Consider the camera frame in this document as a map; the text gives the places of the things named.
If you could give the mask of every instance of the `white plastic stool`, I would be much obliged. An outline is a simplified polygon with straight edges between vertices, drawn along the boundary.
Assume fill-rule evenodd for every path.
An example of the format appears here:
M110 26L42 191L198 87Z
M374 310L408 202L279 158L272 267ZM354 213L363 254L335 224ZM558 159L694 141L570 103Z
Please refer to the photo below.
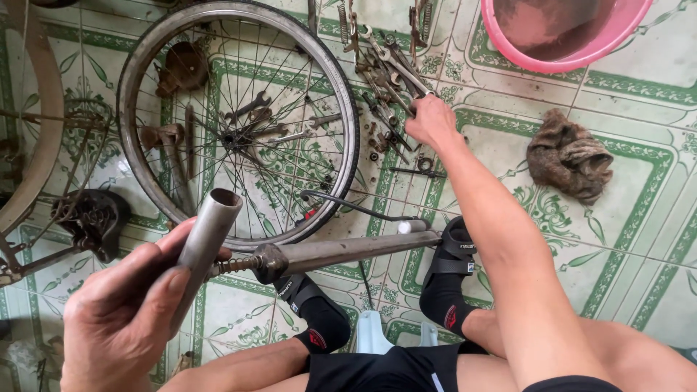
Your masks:
M366 310L358 318L356 325L356 352L361 354L385 354L393 345L383 335L380 313ZM433 324L421 323L421 344L419 347L438 345L438 331Z

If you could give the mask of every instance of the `black sandal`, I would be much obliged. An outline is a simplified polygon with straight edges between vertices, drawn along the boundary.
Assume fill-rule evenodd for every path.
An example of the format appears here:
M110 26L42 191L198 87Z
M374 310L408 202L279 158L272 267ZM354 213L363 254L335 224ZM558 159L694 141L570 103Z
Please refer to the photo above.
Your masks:
M305 279L309 281L309 284L299 290L303 280ZM291 310L300 318L302 318L302 315L300 314L301 305L310 298L320 296L324 298L324 300L327 301L327 303L329 303L337 312L339 312L339 314L346 319L347 322L350 321L346 311L336 302L334 302L334 300L329 298L327 294L324 294L319 286L317 286L317 284L305 273L296 273L292 275L288 282L286 282L285 286L283 286L283 289L280 291L277 290L276 292L283 301L286 301L286 303L291 306Z
M443 242L436 247L436 254L426 272L423 287L430 283L434 273L458 273L471 276L475 272L475 261L472 255L477 252L477 247L472 242L465 220L461 216L451 220L445 226L441 238Z

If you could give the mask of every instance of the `black sock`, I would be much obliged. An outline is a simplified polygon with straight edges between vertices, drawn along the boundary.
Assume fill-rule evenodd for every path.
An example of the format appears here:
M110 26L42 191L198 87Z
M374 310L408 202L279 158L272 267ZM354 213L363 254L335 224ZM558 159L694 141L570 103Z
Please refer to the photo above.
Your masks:
M276 291L282 291L288 280L290 278L275 281ZM305 278L300 290L309 284L311 280ZM300 316L307 322L307 329L294 338L299 339L310 354L329 354L342 348L351 338L349 322L322 297L316 296L302 303Z
M434 273L431 281L421 291L419 306L431 321L464 338L462 323L476 306L468 305L462 298L462 280L458 273Z

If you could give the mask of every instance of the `hand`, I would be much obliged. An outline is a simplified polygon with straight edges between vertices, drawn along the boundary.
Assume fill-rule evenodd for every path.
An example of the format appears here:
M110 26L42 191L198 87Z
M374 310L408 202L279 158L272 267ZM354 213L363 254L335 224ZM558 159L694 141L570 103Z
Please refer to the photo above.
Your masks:
M404 129L407 135L429 145L436 153L455 139L464 141L455 129L455 113L440 98L428 94L412 101L411 106L416 111L416 117L406 120Z
M62 391L135 391L147 381L189 280L189 269L174 265L195 219L92 274L70 297L63 315ZM224 248L218 255L230 256Z

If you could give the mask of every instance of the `brown cloth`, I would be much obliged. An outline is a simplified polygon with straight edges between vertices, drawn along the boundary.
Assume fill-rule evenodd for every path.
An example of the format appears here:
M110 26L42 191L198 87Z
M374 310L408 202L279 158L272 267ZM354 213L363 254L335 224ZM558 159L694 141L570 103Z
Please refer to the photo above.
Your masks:
M544 123L528 146L528 167L535 183L553 186L588 206L612 179L608 166L613 160L602 142L559 109L544 114Z

